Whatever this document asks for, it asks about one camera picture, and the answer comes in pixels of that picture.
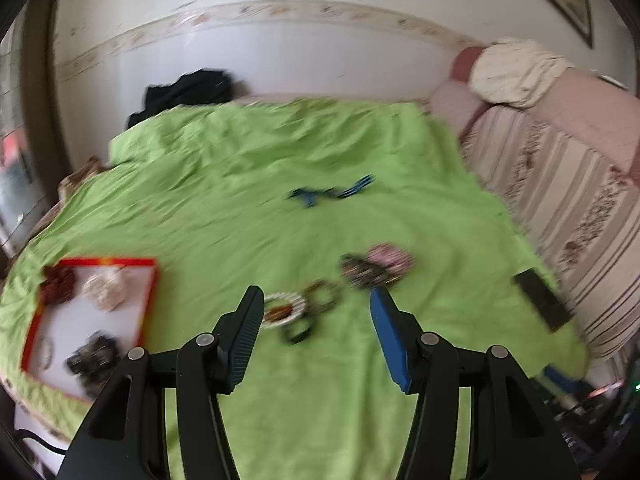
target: sofa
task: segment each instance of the sofa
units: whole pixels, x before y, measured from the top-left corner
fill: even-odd
[[[640,100],[571,68],[532,108],[489,104],[468,86],[482,51],[456,57],[429,110],[555,273],[590,350],[588,380],[619,380],[640,328]]]

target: black phone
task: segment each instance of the black phone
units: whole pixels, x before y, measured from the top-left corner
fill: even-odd
[[[529,269],[516,274],[513,281],[520,286],[536,307],[551,332],[555,332],[571,320],[571,313],[566,309],[564,303],[546,286],[535,270]]]

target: green bedsheet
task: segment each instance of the green bedsheet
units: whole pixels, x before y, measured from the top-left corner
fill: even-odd
[[[155,256],[161,277],[152,352],[178,348],[235,309],[248,285],[266,294],[318,278],[343,282],[338,259],[392,241],[416,265],[392,291],[402,310],[451,343],[511,350],[528,374],[548,363],[580,376],[585,346],[569,324],[550,334],[511,276],[546,273],[503,204],[462,165],[439,121],[410,104],[302,100],[182,107],[111,142],[117,167],[92,178],[13,267],[0,303],[0,370],[27,405],[72,436],[86,407],[18,370],[39,269],[63,256]],[[375,183],[305,209],[297,187]],[[395,478],[415,397],[392,382],[368,294],[345,290],[308,341],[260,332],[244,382],[221,398],[242,478]],[[469,396],[461,400],[455,477],[464,476]],[[180,471],[168,395],[173,478]]]

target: decorative wall border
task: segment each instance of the decorative wall border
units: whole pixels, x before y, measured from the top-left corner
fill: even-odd
[[[393,10],[320,0],[257,0],[178,12],[154,22],[145,23],[94,46],[70,61],[59,63],[56,66],[56,72],[59,81],[66,81],[118,54],[198,30],[239,23],[293,21],[388,30],[439,44],[451,50],[462,50],[476,45],[484,46],[475,38],[455,32],[431,20]]]

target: brown bracelet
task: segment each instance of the brown bracelet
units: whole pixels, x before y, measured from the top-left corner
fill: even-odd
[[[325,288],[330,294],[331,299],[325,303],[316,302],[314,300],[315,292],[319,288]],[[313,310],[316,314],[331,310],[340,301],[340,287],[329,280],[315,280],[306,286],[302,291],[302,297],[306,300],[306,307]]]

